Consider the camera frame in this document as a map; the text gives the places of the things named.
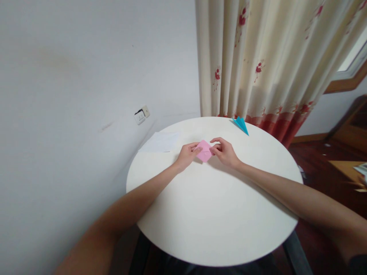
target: round white table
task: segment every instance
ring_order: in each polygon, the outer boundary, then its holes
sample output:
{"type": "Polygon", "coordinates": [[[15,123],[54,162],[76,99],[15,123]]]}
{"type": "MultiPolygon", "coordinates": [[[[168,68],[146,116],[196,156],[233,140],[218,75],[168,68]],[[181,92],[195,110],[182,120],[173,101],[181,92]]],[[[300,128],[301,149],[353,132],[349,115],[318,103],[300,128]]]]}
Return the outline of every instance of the round white table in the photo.
{"type": "MultiPolygon", "coordinates": [[[[239,159],[302,183],[296,162],[273,136],[246,123],[246,135],[229,118],[202,117],[173,124],[180,132],[172,152],[139,152],[127,177],[127,192],[170,166],[182,145],[222,137],[239,159]]],[[[168,254],[199,265],[244,264],[270,253],[292,233],[297,217],[242,174],[212,157],[195,161],[172,182],[139,220],[144,235],[168,254]]]]}

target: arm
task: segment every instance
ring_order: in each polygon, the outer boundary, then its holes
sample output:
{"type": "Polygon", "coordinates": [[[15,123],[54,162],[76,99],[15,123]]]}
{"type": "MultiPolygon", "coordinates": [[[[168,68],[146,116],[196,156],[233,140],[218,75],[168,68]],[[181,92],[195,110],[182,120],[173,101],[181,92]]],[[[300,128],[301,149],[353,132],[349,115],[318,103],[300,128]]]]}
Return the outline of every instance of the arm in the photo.
{"type": "Polygon", "coordinates": [[[367,254],[367,220],[323,193],[298,182],[241,162],[232,145],[222,138],[211,148],[219,160],[249,177],[296,215],[321,229],[338,247],[345,262],[367,254]]]}
{"type": "Polygon", "coordinates": [[[198,142],[184,145],[170,167],[112,204],[88,229],[56,270],[56,274],[107,274],[120,236],[145,213],[172,179],[202,150],[198,142]]]}

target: power outlet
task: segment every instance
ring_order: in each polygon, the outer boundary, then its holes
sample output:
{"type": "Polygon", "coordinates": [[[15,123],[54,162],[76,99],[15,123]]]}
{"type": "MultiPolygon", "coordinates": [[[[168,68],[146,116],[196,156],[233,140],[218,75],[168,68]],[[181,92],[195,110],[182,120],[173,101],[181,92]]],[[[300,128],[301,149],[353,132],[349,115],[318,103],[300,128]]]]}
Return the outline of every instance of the power outlet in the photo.
{"type": "Polygon", "coordinates": [[[145,117],[150,116],[150,112],[149,112],[148,107],[146,105],[141,109],[143,110],[145,117]]]}
{"type": "Polygon", "coordinates": [[[134,118],[138,125],[142,124],[145,121],[143,110],[139,110],[137,113],[135,113],[134,118]]]}

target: pink origami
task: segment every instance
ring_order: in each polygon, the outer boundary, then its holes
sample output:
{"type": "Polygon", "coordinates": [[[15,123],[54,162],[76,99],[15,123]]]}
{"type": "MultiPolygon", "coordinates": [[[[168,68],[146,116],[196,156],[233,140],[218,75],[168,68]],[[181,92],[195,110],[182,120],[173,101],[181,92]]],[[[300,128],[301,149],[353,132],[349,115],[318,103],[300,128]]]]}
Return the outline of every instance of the pink origami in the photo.
{"type": "Polygon", "coordinates": [[[197,155],[197,157],[200,160],[202,160],[203,162],[207,162],[212,157],[212,154],[209,151],[209,149],[211,148],[211,146],[205,140],[202,140],[196,146],[196,148],[199,148],[199,147],[203,148],[203,150],[197,155]]]}

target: hand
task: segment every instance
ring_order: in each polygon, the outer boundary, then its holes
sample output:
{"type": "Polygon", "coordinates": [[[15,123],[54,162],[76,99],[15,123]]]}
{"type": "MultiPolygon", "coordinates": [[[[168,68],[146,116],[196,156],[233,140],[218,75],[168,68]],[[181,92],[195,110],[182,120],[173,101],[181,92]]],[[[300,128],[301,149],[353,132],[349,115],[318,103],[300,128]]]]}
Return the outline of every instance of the hand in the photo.
{"type": "Polygon", "coordinates": [[[203,150],[201,147],[197,149],[195,148],[198,144],[198,142],[194,142],[182,146],[179,157],[173,164],[178,168],[179,173],[184,171],[192,163],[194,158],[203,150]]]}
{"type": "Polygon", "coordinates": [[[241,161],[234,152],[232,144],[221,137],[216,137],[210,142],[213,143],[216,141],[219,141],[220,143],[215,144],[212,148],[210,148],[210,152],[213,155],[216,155],[221,163],[235,169],[236,166],[241,163],[241,161]]]}

